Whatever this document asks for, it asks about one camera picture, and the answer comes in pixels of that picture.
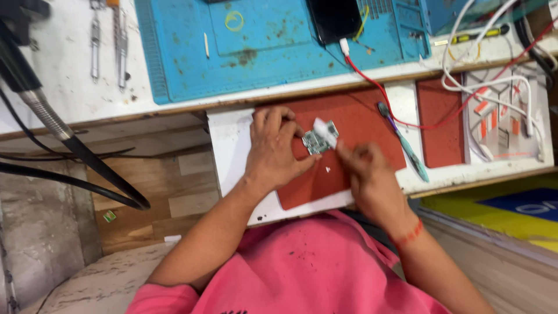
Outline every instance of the teal toothbrush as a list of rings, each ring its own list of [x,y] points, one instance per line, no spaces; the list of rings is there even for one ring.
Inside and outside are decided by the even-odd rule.
[[[430,180],[428,179],[428,175],[426,174],[426,169],[424,168],[422,162],[420,162],[420,160],[417,158],[417,155],[415,155],[415,153],[413,152],[411,145],[409,145],[409,142],[407,142],[403,135],[401,135],[401,132],[399,132],[397,126],[395,125],[395,123],[393,123],[393,119],[391,119],[391,117],[389,116],[389,109],[387,108],[386,104],[384,104],[383,102],[378,102],[378,109],[380,109],[380,113],[382,114],[382,116],[390,122],[391,126],[395,130],[395,133],[397,134],[397,136],[399,137],[399,141],[401,142],[401,146],[403,146],[403,150],[407,153],[409,159],[411,159],[411,163],[417,170],[422,180],[424,180],[425,182],[430,182]]]

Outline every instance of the red thread bracelet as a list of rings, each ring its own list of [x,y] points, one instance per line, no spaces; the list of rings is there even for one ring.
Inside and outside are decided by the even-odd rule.
[[[395,247],[398,249],[400,247],[402,247],[404,244],[406,244],[407,242],[413,241],[414,239],[416,239],[419,234],[421,233],[422,229],[423,229],[423,225],[422,225],[422,220],[420,220],[420,218],[418,219],[418,223],[415,226],[415,228],[407,233],[407,235],[405,235],[403,238],[398,239],[397,241],[394,239],[391,239],[392,243],[395,245]]]

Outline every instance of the black smartphone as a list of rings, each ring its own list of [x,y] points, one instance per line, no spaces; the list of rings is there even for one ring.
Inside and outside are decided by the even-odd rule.
[[[307,0],[318,40],[330,44],[357,34],[362,19],[357,0]]]

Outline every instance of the red cable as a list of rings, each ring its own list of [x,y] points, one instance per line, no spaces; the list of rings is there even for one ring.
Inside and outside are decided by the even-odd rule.
[[[508,62],[506,64],[506,66],[504,66],[504,68],[498,72],[498,74],[496,74],[496,76],[492,79],[495,80],[497,78],[500,77],[500,75],[502,75],[502,73],[504,73],[510,66],[514,65],[525,53],[529,52],[529,50],[531,50],[539,40],[542,39],[543,35],[548,33],[551,29],[552,26],[554,25],[554,22],[557,21],[558,18],[555,18],[552,22],[550,22],[545,29],[542,31],[542,33],[533,41],[533,43],[531,43],[531,45],[527,48],[525,48],[525,50],[517,57],[515,57],[513,60],[511,60],[510,62]],[[467,106],[467,103],[469,102],[469,100],[480,90],[477,89],[473,94],[469,95],[469,97],[467,97],[467,99],[463,102],[463,104],[461,105],[461,107],[459,107],[459,109],[454,112],[453,114],[451,114],[451,116],[449,116],[448,118],[434,124],[434,125],[414,125],[412,123],[407,123],[407,122],[403,122],[401,120],[399,120],[395,115],[393,115],[393,111],[391,111],[391,105],[389,103],[389,99],[387,98],[387,94],[386,94],[386,90],[375,80],[369,78],[368,76],[364,75],[364,73],[362,73],[354,64],[353,61],[350,59],[349,56],[345,57],[345,62],[348,63],[355,72],[357,72],[358,74],[360,74],[361,77],[363,77],[365,80],[369,81],[372,84],[375,84],[380,91],[382,92],[382,95],[384,96],[384,98],[386,99],[386,105],[389,109],[389,114],[393,117],[393,119],[399,123],[402,123],[406,126],[412,126],[412,127],[418,127],[419,129],[423,129],[423,130],[432,130],[432,129],[436,129],[440,126],[443,126],[445,124],[447,124],[448,122],[450,122],[451,120],[453,120],[455,117],[457,117],[459,115],[459,113],[461,111],[463,111],[463,109]]]

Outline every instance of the hand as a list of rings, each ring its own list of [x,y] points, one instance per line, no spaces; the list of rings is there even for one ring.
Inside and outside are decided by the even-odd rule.
[[[290,120],[281,127],[283,118]],[[268,195],[312,168],[321,155],[310,155],[296,160],[291,142],[294,135],[304,136],[295,121],[295,113],[287,107],[273,107],[258,111],[250,125],[252,148],[246,160],[244,178],[252,187]]]
[[[362,213],[392,239],[408,234],[418,218],[409,208],[380,147],[361,144],[351,152],[339,141],[336,151],[350,172],[351,191]]]

